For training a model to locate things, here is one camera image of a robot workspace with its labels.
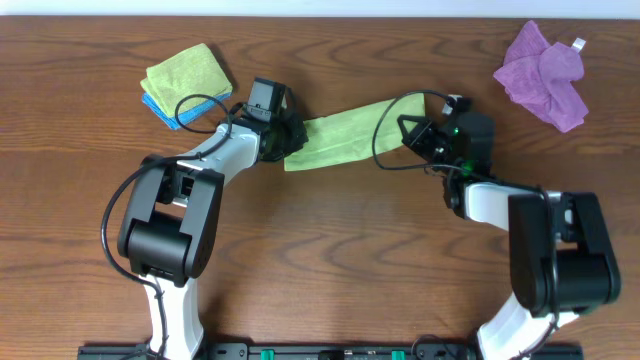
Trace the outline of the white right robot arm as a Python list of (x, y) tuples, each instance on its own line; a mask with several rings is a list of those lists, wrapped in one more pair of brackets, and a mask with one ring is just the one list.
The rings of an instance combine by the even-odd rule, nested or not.
[(507, 232), (512, 292), (466, 345), (443, 345), (449, 359), (580, 359), (582, 349), (552, 345), (562, 326), (613, 303), (621, 275), (597, 196), (547, 191), (491, 172), (495, 123), (477, 113), (438, 125), (397, 119), (403, 144), (443, 176), (457, 216)]

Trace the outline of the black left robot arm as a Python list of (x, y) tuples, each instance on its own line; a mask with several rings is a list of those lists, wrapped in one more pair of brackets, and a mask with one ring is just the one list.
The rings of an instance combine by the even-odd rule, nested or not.
[(130, 263), (127, 276), (146, 291), (152, 322), (146, 358), (200, 354), (197, 279), (214, 248), (223, 190), (241, 171), (278, 162), (307, 140), (295, 104), (238, 103), (201, 144), (173, 157), (150, 155), (126, 180), (132, 192), (118, 252)]

